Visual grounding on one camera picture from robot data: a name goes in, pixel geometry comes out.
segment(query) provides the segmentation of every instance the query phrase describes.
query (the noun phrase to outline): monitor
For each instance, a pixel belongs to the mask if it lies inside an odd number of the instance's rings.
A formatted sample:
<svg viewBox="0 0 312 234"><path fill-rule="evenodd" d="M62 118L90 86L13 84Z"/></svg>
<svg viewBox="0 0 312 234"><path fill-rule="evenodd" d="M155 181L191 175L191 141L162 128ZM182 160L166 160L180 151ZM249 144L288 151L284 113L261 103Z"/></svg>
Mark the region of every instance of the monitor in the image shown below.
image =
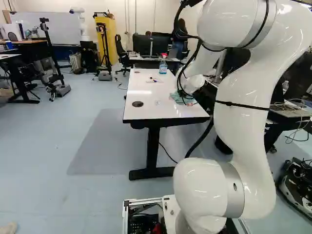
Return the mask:
<svg viewBox="0 0 312 234"><path fill-rule="evenodd" d="M170 37L151 36L151 38L153 38L153 55L160 56L162 53L168 53Z"/></svg>
<svg viewBox="0 0 312 234"><path fill-rule="evenodd" d="M160 36L160 37L171 37L171 33L160 33L160 32L152 32L152 36Z"/></svg>
<svg viewBox="0 0 312 234"><path fill-rule="evenodd" d="M132 41L133 51L140 53L141 55L150 55L151 39L149 36L134 33Z"/></svg>

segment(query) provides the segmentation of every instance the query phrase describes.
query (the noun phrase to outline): water bottle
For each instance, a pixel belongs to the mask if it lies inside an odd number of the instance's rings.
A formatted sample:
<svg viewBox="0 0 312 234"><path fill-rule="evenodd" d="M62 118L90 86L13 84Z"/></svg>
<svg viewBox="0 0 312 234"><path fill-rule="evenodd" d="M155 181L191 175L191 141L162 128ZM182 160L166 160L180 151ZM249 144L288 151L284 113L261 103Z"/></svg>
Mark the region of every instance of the water bottle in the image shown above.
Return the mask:
<svg viewBox="0 0 312 234"><path fill-rule="evenodd" d="M167 54L162 53L161 56L162 56L162 59L159 64L159 74L167 74L167 70L168 70L168 65L166 63Z"/></svg>
<svg viewBox="0 0 312 234"><path fill-rule="evenodd" d="M5 43L9 50L13 49L13 44L10 40L6 40Z"/></svg>

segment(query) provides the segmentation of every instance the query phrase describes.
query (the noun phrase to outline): grey mat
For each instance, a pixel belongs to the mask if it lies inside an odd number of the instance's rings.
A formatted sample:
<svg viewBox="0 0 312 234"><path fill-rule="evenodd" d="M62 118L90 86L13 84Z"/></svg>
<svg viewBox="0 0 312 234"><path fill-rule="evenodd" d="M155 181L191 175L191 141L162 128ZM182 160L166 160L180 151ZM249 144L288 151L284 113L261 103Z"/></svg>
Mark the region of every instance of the grey mat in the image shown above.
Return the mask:
<svg viewBox="0 0 312 234"><path fill-rule="evenodd" d="M147 129L122 123L122 109L104 109L71 162L68 175L127 175L146 164Z"/></svg>

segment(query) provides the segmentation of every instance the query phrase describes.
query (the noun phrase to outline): whiteboard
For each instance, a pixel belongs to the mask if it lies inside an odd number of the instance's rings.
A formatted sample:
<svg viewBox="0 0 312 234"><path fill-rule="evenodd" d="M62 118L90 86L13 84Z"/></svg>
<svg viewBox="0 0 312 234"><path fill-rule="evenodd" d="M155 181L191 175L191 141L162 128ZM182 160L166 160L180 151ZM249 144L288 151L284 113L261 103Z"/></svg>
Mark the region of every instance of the whiteboard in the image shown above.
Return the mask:
<svg viewBox="0 0 312 234"><path fill-rule="evenodd" d="M52 44L80 45L81 32L78 14L68 12L16 12L10 14L12 23L21 23L24 36L27 29L32 29L40 25L39 18L48 18L46 25L49 27L48 33ZM45 34L38 29L40 37Z"/></svg>

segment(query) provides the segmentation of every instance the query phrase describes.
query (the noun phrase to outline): plastic bottle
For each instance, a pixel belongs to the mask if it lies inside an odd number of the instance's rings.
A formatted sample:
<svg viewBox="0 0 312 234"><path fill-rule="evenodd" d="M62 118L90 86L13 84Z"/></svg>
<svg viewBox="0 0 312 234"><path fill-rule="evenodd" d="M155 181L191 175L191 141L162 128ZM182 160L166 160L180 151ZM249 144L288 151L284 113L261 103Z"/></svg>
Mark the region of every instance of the plastic bottle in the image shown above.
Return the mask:
<svg viewBox="0 0 312 234"><path fill-rule="evenodd" d="M10 40L5 41L6 46L8 47L8 49L13 49L13 44Z"/></svg>
<svg viewBox="0 0 312 234"><path fill-rule="evenodd" d="M284 83L282 84L282 86L283 86L283 89L286 89L286 91L287 91L288 88L289 88L289 82L288 82L288 80L284 81Z"/></svg>
<svg viewBox="0 0 312 234"><path fill-rule="evenodd" d="M167 70L168 70L168 65L166 63L167 54L163 53L161 54L161 56L162 56L162 59L159 64L159 74L167 74Z"/></svg>

